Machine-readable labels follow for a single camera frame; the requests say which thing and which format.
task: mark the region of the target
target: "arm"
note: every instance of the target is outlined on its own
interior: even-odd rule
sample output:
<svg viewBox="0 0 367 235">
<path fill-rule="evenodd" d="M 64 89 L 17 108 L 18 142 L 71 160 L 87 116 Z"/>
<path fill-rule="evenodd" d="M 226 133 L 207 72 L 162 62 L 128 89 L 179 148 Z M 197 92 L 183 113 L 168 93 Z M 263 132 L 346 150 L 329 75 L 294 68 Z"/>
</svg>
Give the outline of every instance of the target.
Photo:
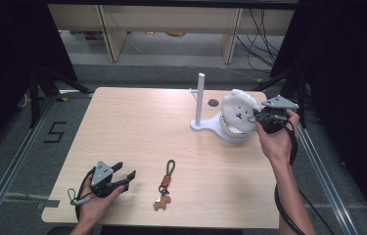
<svg viewBox="0 0 367 235">
<path fill-rule="evenodd" d="M 81 196 L 91 192 L 92 174 L 88 176 Z M 89 202 L 80 206 L 79 222 L 70 232 L 70 235 L 89 235 L 97 223 L 104 217 L 110 203 L 124 190 L 121 185 L 106 198 L 92 198 Z"/>
<path fill-rule="evenodd" d="M 293 111 L 288 111 L 288 115 L 294 130 L 297 130 L 299 116 Z M 293 147 L 287 131 L 281 129 L 276 133 L 267 134 L 257 122 L 256 133 L 259 136 L 262 152 L 268 158 L 274 171 L 281 205 L 302 232 L 315 234 L 311 219 L 299 194 L 293 169 L 290 166 L 290 156 Z M 280 234 L 296 234 L 281 216 Z"/>
</svg>

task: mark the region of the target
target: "white plastic holder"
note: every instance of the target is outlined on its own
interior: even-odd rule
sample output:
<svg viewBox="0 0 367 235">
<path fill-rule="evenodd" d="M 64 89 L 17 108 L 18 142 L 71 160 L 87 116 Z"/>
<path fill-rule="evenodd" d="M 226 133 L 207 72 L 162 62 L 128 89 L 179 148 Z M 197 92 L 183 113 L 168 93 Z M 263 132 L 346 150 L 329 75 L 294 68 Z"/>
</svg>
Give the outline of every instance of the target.
<svg viewBox="0 0 367 235">
<path fill-rule="evenodd" d="M 190 122 L 192 130 L 195 131 L 212 131 L 220 138 L 236 144 L 241 144 L 249 140 L 252 136 L 251 133 L 235 133 L 225 123 L 222 112 L 217 113 L 211 119 L 202 119 L 202 110 L 206 105 L 203 105 L 205 90 L 205 75 L 199 73 L 198 89 L 190 90 L 192 94 L 196 94 L 196 118 Z"/>
</svg>

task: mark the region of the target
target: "light wood table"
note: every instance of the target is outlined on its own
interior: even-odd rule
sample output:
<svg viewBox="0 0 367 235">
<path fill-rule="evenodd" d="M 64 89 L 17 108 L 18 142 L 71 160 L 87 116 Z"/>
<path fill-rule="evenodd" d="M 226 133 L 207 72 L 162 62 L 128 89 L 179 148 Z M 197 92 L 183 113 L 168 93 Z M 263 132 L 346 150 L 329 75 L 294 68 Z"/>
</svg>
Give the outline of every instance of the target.
<svg viewBox="0 0 367 235">
<path fill-rule="evenodd" d="M 204 101 L 219 102 L 229 91 L 206 90 Z M 251 92 L 260 103 L 265 95 Z M 218 107 L 206 106 L 203 119 Z M 189 90 L 99 88 L 70 147 L 50 195 L 57 208 L 45 208 L 45 222 L 76 223 L 68 188 L 76 191 L 98 160 L 123 162 L 113 181 L 136 169 L 101 221 L 110 225 L 204 228 L 277 228 L 275 178 L 256 134 L 243 144 L 210 131 L 194 131 L 196 101 Z M 168 160 L 176 161 L 168 187 L 171 203 L 153 209 Z"/>
</svg>

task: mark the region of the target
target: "brown keychain pendant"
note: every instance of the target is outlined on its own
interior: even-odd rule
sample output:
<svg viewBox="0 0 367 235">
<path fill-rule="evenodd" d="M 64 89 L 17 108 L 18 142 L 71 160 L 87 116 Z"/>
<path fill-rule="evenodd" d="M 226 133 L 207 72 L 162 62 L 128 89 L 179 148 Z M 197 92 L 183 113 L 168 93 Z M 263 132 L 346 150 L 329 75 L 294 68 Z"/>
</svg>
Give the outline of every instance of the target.
<svg viewBox="0 0 367 235">
<path fill-rule="evenodd" d="M 158 211 L 159 209 L 165 210 L 166 205 L 171 203 L 170 193 L 167 190 L 168 185 L 171 182 L 171 173 L 174 171 L 174 167 L 176 165 L 176 162 L 174 160 L 169 160 L 167 162 L 167 169 L 165 176 L 162 178 L 161 184 L 159 186 L 159 192 L 161 193 L 161 196 L 157 198 L 153 202 L 153 207 L 155 211 Z"/>
</svg>

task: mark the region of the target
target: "white vertical post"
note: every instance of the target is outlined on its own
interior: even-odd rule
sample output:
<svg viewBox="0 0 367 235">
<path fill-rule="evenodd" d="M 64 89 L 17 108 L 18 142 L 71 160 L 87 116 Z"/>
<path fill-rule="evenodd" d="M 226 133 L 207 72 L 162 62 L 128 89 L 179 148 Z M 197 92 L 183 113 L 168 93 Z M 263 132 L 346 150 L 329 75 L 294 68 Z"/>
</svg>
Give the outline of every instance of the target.
<svg viewBox="0 0 367 235">
<path fill-rule="evenodd" d="M 205 75 L 203 73 L 199 73 L 198 78 L 198 91 L 196 92 L 198 94 L 196 101 L 196 121 L 195 125 L 201 124 L 201 116 L 202 116 L 202 106 L 204 102 L 204 89 L 205 89 Z"/>
</svg>

